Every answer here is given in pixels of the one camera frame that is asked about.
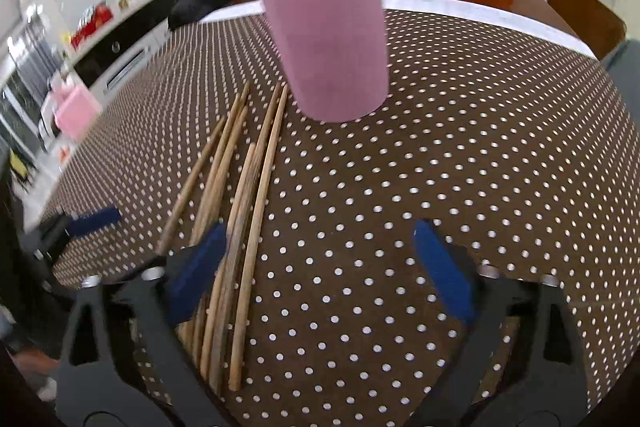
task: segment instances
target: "white tablecloth edge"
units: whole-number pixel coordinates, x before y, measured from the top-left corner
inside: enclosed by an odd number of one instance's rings
[[[587,57],[595,58],[587,44],[576,37],[522,15],[482,6],[481,4],[458,0],[382,0],[382,5],[387,9],[437,13],[517,30],[527,35],[559,44]],[[264,13],[262,1],[252,1],[216,10],[202,18],[200,22],[224,21],[261,13]]]

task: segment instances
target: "polka dot tablecloth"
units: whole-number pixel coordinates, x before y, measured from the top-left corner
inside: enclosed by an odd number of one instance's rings
[[[514,30],[387,10],[390,93],[343,124],[293,98],[276,155],[249,313],[244,425],[402,425],[465,335],[412,248],[416,219],[506,276],[561,281],[584,342],[588,401],[638,346],[638,133],[599,63]],[[116,204],[118,227],[74,241],[56,266],[77,286],[154,254],[207,136],[244,82],[250,117],[222,215],[274,85],[263,16],[190,25],[103,112],[49,203]],[[207,169],[180,222],[186,245]],[[489,396],[516,324],[488,364]]]

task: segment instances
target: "metal screw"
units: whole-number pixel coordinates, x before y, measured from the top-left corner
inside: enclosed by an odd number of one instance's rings
[[[90,275],[82,280],[82,288],[93,288],[100,284],[102,277],[99,275]]]
[[[545,286],[557,287],[557,286],[560,285],[560,283],[558,281],[558,277],[554,277],[553,275],[549,275],[548,273],[545,273],[540,278],[540,282],[542,282]]]
[[[154,266],[151,268],[147,268],[142,272],[142,280],[155,281],[156,279],[160,279],[163,275],[164,268],[162,268],[162,266]]]
[[[500,277],[500,271],[490,264],[481,264],[478,266],[478,274],[482,277],[489,277],[489,279],[498,279],[498,277]]]

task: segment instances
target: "black drawer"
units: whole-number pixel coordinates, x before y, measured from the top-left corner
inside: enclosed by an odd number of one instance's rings
[[[87,87],[124,52],[166,19],[177,0],[152,0],[116,26],[98,42],[74,69]]]

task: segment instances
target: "pink cup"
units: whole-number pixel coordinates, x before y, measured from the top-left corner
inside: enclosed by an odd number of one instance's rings
[[[345,122],[388,94],[381,0],[263,0],[289,87],[309,118]]]

